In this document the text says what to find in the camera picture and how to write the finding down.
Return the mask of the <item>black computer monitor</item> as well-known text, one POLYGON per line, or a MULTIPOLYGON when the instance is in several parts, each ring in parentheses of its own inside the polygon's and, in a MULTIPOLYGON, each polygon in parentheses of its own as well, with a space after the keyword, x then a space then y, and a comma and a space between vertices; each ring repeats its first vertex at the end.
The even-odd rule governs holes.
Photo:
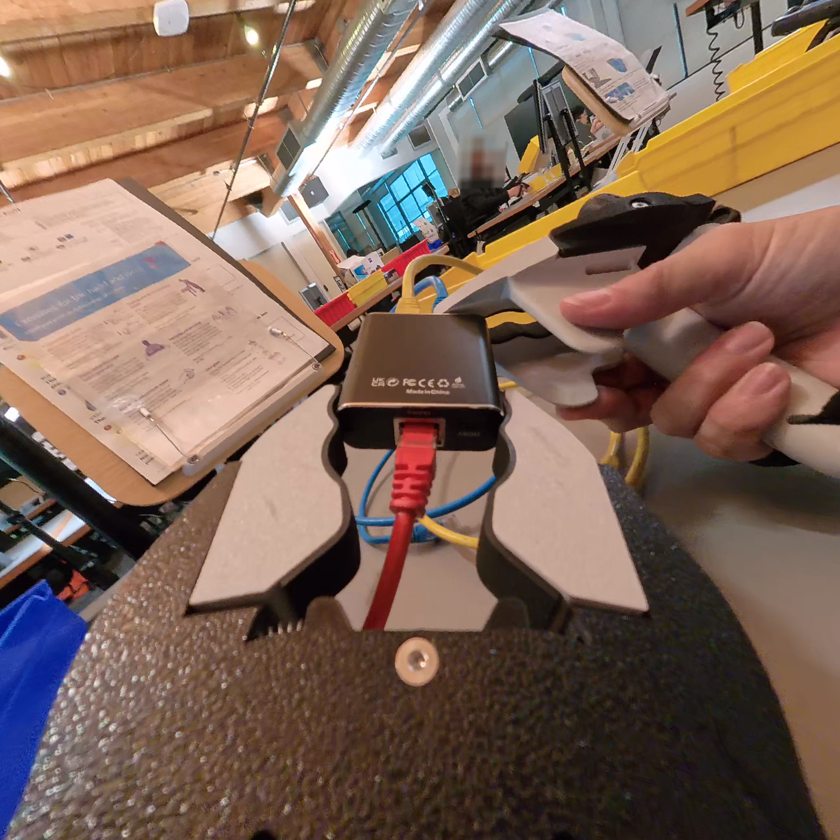
POLYGON ((537 138, 538 152, 544 151, 545 107, 538 79, 518 97, 517 105, 505 115, 505 123, 518 160, 525 155, 533 138, 537 138))

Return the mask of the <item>red plastic bin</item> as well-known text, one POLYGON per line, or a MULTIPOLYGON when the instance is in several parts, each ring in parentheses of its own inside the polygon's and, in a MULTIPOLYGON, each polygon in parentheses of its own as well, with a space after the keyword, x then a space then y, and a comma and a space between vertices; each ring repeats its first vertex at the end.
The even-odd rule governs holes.
POLYGON ((413 260, 426 256, 429 253, 429 244, 427 240, 422 239, 417 245, 408 248, 395 255, 392 259, 384 262, 382 267, 383 274, 386 278, 393 278, 393 276, 403 277, 406 268, 413 260))
POLYGON ((327 326, 334 329, 334 325, 351 315, 356 306, 350 291, 347 290, 336 298, 322 304, 314 310, 314 314, 327 326))

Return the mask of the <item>person's right hand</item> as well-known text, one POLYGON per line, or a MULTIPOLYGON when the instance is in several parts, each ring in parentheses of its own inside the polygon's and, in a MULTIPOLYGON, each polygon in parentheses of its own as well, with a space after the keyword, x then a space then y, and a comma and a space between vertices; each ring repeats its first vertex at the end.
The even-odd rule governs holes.
POLYGON ((617 434, 654 425, 716 459, 770 457, 763 436, 791 391, 771 355, 839 386, 838 219, 835 206, 715 226, 610 287, 563 300, 562 314, 585 328, 624 331, 690 308, 723 334, 671 383, 628 353, 598 373, 593 404, 558 415, 617 434))

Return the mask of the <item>white cardboard box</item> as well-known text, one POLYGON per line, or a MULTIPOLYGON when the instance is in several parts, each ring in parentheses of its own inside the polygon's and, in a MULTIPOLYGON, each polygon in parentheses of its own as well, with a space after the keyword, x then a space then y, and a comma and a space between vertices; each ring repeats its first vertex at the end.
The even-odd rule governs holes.
POLYGON ((379 250, 369 255, 351 255, 339 263, 345 280, 351 285, 372 276, 382 267, 382 252, 379 250))

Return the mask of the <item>black tripod pole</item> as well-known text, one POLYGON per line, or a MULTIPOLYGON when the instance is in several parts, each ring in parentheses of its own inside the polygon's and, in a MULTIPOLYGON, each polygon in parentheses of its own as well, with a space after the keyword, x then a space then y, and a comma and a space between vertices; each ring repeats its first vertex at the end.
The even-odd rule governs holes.
POLYGON ((132 559, 138 560, 152 545, 154 539, 149 532, 4 416, 1 417, 1 456, 132 559))

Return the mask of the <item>small yellow bin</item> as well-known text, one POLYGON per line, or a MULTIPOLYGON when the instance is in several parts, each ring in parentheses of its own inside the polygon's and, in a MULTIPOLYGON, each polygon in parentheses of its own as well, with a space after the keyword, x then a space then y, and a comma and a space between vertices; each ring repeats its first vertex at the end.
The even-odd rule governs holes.
POLYGON ((381 291, 386 291, 388 286, 389 281, 383 270, 378 269, 373 274, 361 278, 350 286, 346 291, 346 296, 352 302, 354 308, 359 308, 381 291))

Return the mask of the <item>blue plastic bin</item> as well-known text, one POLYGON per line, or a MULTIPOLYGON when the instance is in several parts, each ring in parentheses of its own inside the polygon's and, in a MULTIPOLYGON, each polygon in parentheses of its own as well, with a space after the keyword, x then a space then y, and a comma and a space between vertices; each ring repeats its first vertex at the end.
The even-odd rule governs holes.
POLYGON ((88 625, 40 581, 1 612, 1 835, 16 812, 49 711, 88 625))

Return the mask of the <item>large window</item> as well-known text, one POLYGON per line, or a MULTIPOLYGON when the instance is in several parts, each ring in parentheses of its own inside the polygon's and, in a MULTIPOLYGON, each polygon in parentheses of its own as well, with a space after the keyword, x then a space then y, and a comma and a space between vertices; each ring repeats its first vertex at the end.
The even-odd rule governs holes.
POLYGON ((381 215, 400 243, 417 233, 417 219, 435 224, 428 208, 448 194, 434 155, 425 154, 387 175, 381 184, 382 195, 376 199, 381 215))

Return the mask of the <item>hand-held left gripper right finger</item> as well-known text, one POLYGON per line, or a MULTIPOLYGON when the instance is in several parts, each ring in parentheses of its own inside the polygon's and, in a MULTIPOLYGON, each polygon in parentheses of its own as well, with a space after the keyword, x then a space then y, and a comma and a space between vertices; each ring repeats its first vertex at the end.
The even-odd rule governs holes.
POLYGON ((499 602, 540 631, 563 631, 576 608, 648 613, 600 466, 572 432, 511 392, 492 469, 476 566, 499 602))

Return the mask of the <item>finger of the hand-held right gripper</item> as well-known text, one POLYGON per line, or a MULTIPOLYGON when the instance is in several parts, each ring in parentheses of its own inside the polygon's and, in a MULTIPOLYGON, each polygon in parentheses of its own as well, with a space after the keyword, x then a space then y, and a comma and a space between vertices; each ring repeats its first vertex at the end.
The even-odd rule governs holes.
POLYGON ((520 248, 479 273, 444 300, 439 313, 476 314, 484 319, 519 308, 573 351, 603 354, 618 351, 623 339, 615 331, 585 330, 560 311, 566 298, 611 286, 638 271, 645 246, 636 245, 562 256, 551 238, 520 248))
POLYGON ((623 361, 623 341, 584 352, 554 336, 526 313, 490 317, 490 343, 500 377, 562 407, 584 407, 598 396, 594 375, 623 361))

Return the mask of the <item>silver ventilation duct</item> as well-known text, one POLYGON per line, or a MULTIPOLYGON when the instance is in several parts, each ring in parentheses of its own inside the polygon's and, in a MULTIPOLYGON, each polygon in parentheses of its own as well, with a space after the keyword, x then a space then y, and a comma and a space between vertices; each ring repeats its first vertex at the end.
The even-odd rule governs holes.
POLYGON ((458 2, 359 134, 358 149, 392 155, 454 86, 463 69, 476 61, 496 26, 526 5, 522 1, 458 2))
POLYGON ((416 2, 368 1, 345 29, 326 75, 302 121, 293 122, 276 149, 279 165, 271 191, 287 196, 307 166, 307 148, 324 130, 334 130, 350 109, 373 69, 413 13, 416 2))

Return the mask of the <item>black network adapter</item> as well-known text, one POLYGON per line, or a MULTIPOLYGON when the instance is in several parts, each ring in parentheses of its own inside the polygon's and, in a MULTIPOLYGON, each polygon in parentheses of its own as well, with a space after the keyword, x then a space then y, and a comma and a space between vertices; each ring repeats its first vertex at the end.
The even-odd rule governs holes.
POLYGON ((345 444, 395 449, 405 427, 431 425, 436 447, 485 452, 506 415, 485 320, 374 313, 353 345, 335 416, 345 444))

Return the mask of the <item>white ceiling access point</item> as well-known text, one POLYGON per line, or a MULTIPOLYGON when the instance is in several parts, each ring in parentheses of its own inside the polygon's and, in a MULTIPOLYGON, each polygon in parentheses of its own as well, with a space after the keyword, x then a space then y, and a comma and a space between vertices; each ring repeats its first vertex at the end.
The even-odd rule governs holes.
POLYGON ((154 32, 161 38, 180 37, 189 29, 190 8, 184 0, 157 1, 152 9, 154 32))

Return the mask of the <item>grey desk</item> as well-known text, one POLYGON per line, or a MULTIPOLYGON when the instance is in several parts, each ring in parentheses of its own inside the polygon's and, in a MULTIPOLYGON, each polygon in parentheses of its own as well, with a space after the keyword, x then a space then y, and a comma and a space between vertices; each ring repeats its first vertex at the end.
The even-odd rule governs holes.
MULTIPOLYGON (((838 145, 720 194, 745 221, 838 205, 838 145)), ((728 600, 762 659, 826 834, 838 838, 838 483, 803 467, 761 468, 709 457, 652 427, 644 504, 728 600)), ((490 453, 444 453, 432 504, 490 473, 490 453)), ((384 547, 362 544, 360 572, 339 596, 355 628, 369 610, 384 547)), ((413 547, 385 628, 478 629, 496 599, 475 553, 413 547)))

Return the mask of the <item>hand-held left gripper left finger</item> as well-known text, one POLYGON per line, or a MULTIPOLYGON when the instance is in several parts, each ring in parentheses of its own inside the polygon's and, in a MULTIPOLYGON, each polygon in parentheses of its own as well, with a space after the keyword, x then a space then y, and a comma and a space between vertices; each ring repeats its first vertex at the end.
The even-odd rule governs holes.
POLYGON ((361 566, 343 481, 348 459, 325 385, 264 432, 239 468, 188 605, 194 613, 256 606, 279 625, 301 622, 361 566))

